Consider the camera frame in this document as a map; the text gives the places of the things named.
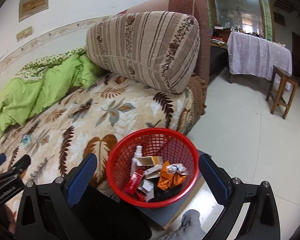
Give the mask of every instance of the white spray bottle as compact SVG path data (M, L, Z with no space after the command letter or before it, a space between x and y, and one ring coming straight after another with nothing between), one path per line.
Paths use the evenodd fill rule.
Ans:
M136 148L136 151L134 152L133 158L131 160L131 171L130 171L130 177L133 175L133 173L137 169L137 158L142 157L142 146L138 145Z

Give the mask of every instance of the doorway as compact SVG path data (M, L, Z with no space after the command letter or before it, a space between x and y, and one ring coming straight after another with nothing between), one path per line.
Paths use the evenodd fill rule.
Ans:
M292 74L300 77L300 36L292 32Z

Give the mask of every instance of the metal bolt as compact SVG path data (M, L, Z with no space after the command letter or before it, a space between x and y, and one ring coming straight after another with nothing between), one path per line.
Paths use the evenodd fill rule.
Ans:
M26 184L27 187L32 187L32 185L33 185L33 181L28 181Z
M232 181L233 181L234 184L240 184L241 183L241 179L239 179L239 178L233 178Z
M61 182L63 182L63 177L57 177L56 183L60 184Z
M270 183L267 182L267 181L264 181L262 184L263 184L263 186L265 186L265 187L270 187Z

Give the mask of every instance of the light switch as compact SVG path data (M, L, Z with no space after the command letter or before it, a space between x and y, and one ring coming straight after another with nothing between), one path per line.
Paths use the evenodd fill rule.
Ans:
M17 34L17 41L20 41L23 38L30 36L31 34L32 34L32 26L30 26L30 27L24 29L23 31L19 32Z

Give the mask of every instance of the hand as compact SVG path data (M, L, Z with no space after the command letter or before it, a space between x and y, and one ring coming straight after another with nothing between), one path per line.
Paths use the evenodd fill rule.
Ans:
M4 205L4 207L9 221L8 230L14 234L16 231L16 220L14 219L15 213L12 213L11 209L7 205Z

